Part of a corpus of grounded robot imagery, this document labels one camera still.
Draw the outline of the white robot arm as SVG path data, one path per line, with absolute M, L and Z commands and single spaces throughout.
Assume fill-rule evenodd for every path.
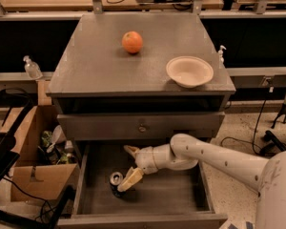
M 286 151 L 271 158 L 254 156 L 201 141 L 185 134 L 174 135 L 168 144 L 137 148 L 126 145 L 134 158 L 117 186 L 125 192 L 143 176 L 160 169 L 187 170 L 203 161 L 237 179 L 258 193 L 255 229 L 286 229 Z

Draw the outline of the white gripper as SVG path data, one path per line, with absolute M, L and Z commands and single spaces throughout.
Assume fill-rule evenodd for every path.
M 126 192 L 139 182 L 144 174 L 150 175 L 158 171 L 153 158 L 153 147 L 139 149 L 138 147 L 125 145 L 124 150 L 135 158 L 135 164 L 138 168 L 131 167 L 129 169 L 124 179 L 117 186 L 119 192 Z

